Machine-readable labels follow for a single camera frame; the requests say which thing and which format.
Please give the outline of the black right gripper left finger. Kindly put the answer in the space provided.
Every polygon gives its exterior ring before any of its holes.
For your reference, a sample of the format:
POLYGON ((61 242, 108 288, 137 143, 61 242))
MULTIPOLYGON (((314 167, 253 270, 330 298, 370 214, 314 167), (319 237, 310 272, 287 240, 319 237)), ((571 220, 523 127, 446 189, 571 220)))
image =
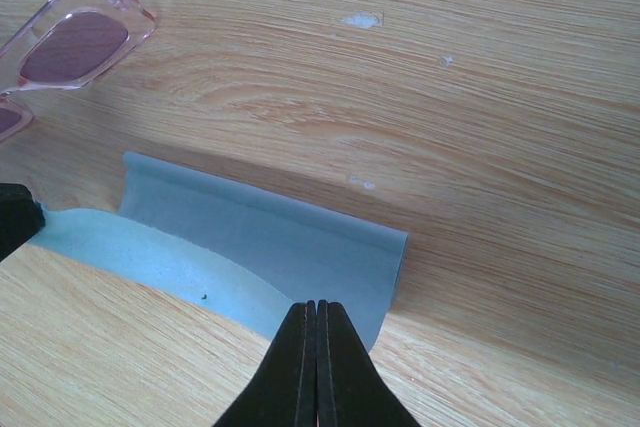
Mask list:
POLYGON ((218 426, 315 426, 316 305, 295 303, 257 371, 218 426))

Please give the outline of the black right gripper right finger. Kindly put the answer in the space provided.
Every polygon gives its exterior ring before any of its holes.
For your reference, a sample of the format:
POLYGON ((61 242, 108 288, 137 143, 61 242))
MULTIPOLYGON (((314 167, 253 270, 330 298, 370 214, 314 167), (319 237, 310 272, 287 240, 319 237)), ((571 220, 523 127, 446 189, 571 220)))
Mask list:
POLYGON ((338 302, 318 304, 316 386, 320 426, 418 424, 382 380, 338 302))

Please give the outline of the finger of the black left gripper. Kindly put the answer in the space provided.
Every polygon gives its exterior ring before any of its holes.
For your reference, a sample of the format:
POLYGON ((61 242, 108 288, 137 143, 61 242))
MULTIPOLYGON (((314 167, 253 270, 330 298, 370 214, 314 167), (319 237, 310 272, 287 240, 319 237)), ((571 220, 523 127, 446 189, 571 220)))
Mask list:
POLYGON ((21 184, 2 183, 0 188, 0 260, 38 234, 46 225, 41 205, 21 184))

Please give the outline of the light blue cleaning cloth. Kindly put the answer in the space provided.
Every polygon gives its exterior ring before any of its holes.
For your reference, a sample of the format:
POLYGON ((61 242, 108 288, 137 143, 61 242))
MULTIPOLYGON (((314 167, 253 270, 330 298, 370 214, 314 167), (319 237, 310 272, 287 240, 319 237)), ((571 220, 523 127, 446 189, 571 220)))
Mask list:
POLYGON ((47 211, 34 243, 266 338, 292 304, 338 302, 374 345, 405 232, 133 152, 124 164, 117 213, 47 211))

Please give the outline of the pink transparent sunglasses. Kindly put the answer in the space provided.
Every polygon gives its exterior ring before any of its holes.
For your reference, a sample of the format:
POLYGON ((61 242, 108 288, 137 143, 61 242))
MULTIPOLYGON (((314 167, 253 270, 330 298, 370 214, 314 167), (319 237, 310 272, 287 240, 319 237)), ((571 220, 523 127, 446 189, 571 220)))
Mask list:
POLYGON ((48 0, 1 48, 1 139, 33 121, 18 92, 79 89, 156 30, 140 0, 48 0))

